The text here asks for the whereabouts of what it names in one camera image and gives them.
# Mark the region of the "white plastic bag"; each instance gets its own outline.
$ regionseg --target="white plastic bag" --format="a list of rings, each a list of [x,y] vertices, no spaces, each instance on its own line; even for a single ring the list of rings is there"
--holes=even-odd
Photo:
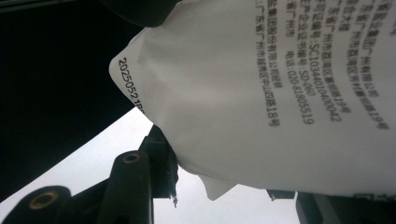
[[[210,199],[396,193],[392,1],[197,0],[110,65]]]

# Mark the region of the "bright white surface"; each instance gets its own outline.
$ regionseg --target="bright white surface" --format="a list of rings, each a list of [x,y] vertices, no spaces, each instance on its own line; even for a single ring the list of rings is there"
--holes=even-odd
[[[31,184],[0,203],[0,221],[25,195],[44,186],[68,187],[72,194],[108,178],[113,160],[122,152],[137,150],[149,133],[151,122],[133,109],[79,150]],[[295,201],[271,202],[264,190],[236,186],[212,202],[196,175],[178,172],[177,208],[171,200],[154,200],[156,224],[201,223],[299,223]]]

